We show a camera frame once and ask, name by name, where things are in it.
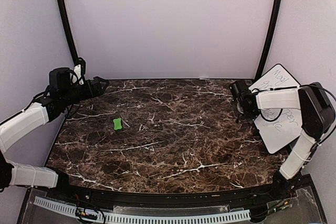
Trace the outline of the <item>green whiteboard eraser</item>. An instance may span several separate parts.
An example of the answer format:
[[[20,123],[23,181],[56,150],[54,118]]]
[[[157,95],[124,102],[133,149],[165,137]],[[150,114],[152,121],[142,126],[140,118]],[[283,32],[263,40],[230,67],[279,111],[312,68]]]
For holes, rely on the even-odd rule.
[[[122,119],[121,118],[116,118],[116,119],[113,119],[113,129],[115,131],[120,131],[123,129],[123,126],[122,126]]]

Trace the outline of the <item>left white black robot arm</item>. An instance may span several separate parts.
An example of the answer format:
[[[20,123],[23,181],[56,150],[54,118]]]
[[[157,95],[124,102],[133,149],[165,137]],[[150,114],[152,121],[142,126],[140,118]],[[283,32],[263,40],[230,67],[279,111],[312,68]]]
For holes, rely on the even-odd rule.
[[[58,181],[56,171],[15,163],[4,154],[28,133],[65,113],[69,106],[103,95],[108,85],[109,81],[101,77],[85,79],[80,65],[74,69],[52,70],[46,90],[35,95],[27,107],[1,122],[1,190],[9,186],[46,187],[53,188],[61,200],[71,200],[74,189],[65,181]]]

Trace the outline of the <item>white whiteboard black frame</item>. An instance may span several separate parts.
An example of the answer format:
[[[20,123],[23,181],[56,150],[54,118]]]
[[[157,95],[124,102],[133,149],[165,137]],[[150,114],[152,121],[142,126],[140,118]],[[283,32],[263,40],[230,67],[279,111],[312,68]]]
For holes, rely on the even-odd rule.
[[[251,92],[271,88],[297,87],[300,83],[281,64],[274,65],[259,80],[249,87]],[[299,137],[302,126],[298,109],[262,110],[254,124],[270,154],[274,154]]]

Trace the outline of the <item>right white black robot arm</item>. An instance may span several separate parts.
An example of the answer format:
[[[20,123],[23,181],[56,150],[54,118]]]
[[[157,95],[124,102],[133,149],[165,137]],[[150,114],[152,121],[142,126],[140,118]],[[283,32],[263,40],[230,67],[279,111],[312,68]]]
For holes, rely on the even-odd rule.
[[[273,175],[272,185],[268,187],[271,199],[287,197],[297,181],[298,173],[335,131],[335,109],[330,101],[334,95],[319,82],[252,92],[244,80],[238,80],[229,89],[238,112],[248,120],[255,120],[269,109],[300,111],[300,135],[285,162]]]

